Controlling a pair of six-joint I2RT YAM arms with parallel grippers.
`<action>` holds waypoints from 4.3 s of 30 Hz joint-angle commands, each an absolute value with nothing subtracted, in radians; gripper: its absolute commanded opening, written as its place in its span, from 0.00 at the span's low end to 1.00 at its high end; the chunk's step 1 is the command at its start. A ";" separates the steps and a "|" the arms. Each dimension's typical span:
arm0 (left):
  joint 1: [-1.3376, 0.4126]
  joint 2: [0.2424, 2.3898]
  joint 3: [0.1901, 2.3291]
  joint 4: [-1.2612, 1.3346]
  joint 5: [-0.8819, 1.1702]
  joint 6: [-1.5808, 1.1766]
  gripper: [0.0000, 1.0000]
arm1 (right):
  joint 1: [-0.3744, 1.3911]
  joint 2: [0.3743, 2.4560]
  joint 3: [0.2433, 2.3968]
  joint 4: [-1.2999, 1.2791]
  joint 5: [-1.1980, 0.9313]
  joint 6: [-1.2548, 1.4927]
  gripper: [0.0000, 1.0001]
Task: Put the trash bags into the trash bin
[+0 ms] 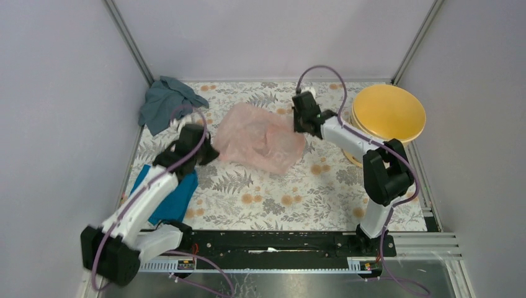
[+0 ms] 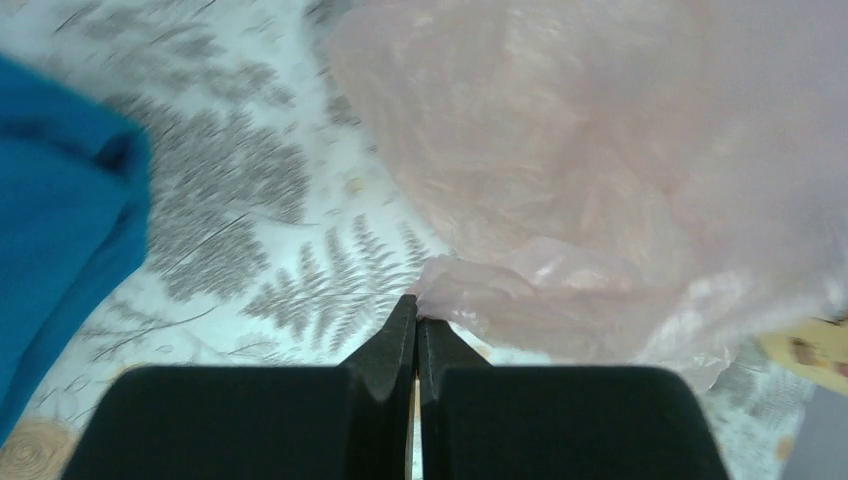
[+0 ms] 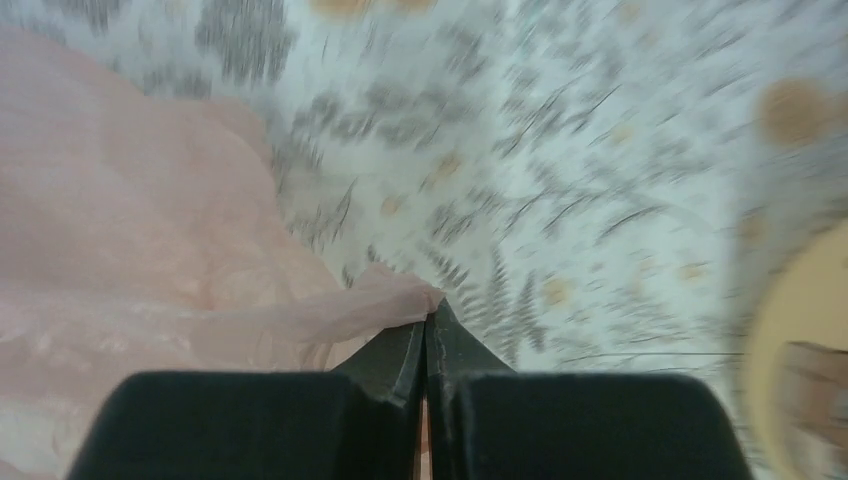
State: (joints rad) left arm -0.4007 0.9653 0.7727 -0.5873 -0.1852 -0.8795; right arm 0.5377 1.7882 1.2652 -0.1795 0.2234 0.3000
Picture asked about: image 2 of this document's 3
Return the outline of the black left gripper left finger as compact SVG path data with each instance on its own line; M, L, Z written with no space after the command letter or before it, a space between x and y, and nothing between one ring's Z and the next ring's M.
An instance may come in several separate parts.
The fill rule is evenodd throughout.
M416 297L404 294L382 327L341 363L354 380L347 479L412 477L416 322Z

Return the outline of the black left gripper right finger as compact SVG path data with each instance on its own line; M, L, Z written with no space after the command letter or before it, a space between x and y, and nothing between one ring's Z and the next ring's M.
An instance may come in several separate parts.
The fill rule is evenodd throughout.
M491 364L447 321L429 318L417 324L417 355L423 478L450 479L447 402L442 399L445 376L450 370L488 368Z

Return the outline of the pink plastic trash bag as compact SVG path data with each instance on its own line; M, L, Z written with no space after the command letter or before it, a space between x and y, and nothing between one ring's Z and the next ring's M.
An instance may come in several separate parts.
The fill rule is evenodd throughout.
M847 307L843 1L370 1L327 53L452 249L423 317L703 390Z

